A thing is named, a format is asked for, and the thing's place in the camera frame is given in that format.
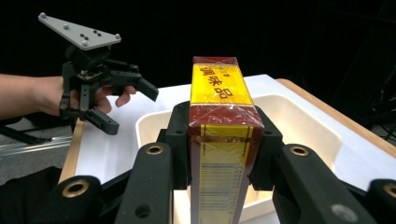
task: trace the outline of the metal mounting plate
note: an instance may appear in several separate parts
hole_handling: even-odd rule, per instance
[[[49,17],[44,12],[38,15],[38,20],[82,50],[97,49],[121,42],[118,34],[112,35],[69,21],[62,21]]]

